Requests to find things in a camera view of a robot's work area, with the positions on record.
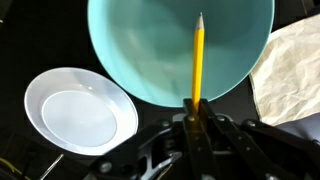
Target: screw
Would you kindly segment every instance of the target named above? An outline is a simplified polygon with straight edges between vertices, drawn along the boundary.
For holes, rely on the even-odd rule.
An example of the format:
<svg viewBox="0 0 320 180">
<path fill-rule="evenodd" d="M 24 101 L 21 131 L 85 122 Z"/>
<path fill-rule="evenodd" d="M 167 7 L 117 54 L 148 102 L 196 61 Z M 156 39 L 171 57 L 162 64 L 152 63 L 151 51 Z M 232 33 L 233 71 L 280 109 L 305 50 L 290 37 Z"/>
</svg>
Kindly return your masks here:
<svg viewBox="0 0 320 180">
<path fill-rule="evenodd" d="M 255 127 L 256 126 L 256 124 L 253 121 L 248 121 L 247 123 L 251 127 Z"/>
<path fill-rule="evenodd" d="M 277 176 L 274 176 L 274 175 L 267 173 L 266 180 L 280 180 L 280 179 Z"/>
<path fill-rule="evenodd" d="M 202 174 L 201 180 L 215 180 L 215 178 L 208 174 Z"/>
<path fill-rule="evenodd" d="M 189 119 L 189 121 L 194 121 L 195 120 L 195 118 L 193 116 L 189 116 L 188 119 Z"/>
<path fill-rule="evenodd" d="M 102 163 L 100 165 L 100 169 L 99 170 L 100 170 L 101 173 L 107 173 L 107 172 L 109 172 L 111 170 L 111 168 L 112 168 L 111 162 L 104 162 L 104 163 Z"/>
<path fill-rule="evenodd" d="M 219 121 L 224 121 L 224 120 L 225 120 L 225 118 L 224 118 L 223 116 L 218 116 L 217 119 L 218 119 Z"/>
<path fill-rule="evenodd" d="M 168 127 L 170 125 L 170 123 L 168 121 L 163 121 L 162 122 L 162 126 L 163 127 Z"/>
</svg>

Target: plate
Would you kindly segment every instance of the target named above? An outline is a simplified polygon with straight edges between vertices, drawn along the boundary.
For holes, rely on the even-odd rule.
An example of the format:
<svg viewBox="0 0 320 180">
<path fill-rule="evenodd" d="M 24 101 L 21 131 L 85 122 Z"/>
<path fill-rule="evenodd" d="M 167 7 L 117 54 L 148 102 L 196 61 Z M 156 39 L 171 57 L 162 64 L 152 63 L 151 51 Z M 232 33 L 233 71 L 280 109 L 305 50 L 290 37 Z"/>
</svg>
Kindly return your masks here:
<svg viewBox="0 0 320 180">
<path fill-rule="evenodd" d="M 126 92 L 182 107 L 191 97 L 194 30 L 205 26 L 202 98 L 216 99 L 252 70 L 271 31 L 274 0 L 89 0 L 95 52 Z"/>
<path fill-rule="evenodd" d="M 105 77 L 78 68 L 37 76 L 25 93 L 32 125 L 55 145 L 83 155 L 102 155 L 138 128 L 129 96 Z"/>
</svg>

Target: white paper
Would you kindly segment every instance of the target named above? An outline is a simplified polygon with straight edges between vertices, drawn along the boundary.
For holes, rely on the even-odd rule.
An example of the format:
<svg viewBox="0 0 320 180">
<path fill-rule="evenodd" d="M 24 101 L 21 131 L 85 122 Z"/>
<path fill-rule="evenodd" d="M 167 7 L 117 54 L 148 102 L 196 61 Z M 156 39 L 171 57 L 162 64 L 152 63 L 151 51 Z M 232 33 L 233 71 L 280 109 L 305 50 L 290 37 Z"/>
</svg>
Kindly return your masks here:
<svg viewBox="0 0 320 180">
<path fill-rule="evenodd" d="M 273 32 L 250 78 L 264 123 L 320 112 L 320 15 Z"/>
</svg>

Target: pencil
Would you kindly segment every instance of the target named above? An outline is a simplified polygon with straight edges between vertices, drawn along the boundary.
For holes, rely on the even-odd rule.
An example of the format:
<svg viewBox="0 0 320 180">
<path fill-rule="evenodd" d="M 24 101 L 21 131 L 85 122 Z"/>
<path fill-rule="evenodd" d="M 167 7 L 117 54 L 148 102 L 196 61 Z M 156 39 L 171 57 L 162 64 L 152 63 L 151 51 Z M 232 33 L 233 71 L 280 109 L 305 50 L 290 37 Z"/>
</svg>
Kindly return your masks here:
<svg viewBox="0 0 320 180">
<path fill-rule="evenodd" d="M 193 54 L 193 74 L 192 74 L 192 102 L 198 112 L 201 96 L 202 59 L 204 47 L 204 24 L 202 13 L 194 33 L 194 54 Z"/>
</svg>

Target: white oval dish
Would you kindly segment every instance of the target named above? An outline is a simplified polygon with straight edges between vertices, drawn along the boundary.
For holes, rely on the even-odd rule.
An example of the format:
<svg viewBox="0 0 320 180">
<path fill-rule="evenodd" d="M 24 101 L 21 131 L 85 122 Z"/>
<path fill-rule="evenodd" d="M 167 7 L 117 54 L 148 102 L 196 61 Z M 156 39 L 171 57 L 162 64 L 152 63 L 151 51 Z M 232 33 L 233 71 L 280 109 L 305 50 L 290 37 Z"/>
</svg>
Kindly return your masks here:
<svg viewBox="0 0 320 180">
<path fill-rule="evenodd" d="M 105 77 L 57 68 L 28 86 L 24 105 L 35 129 L 53 144 L 83 155 L 102 155 L 137 132 L 129 96 Z"/>
</svg>

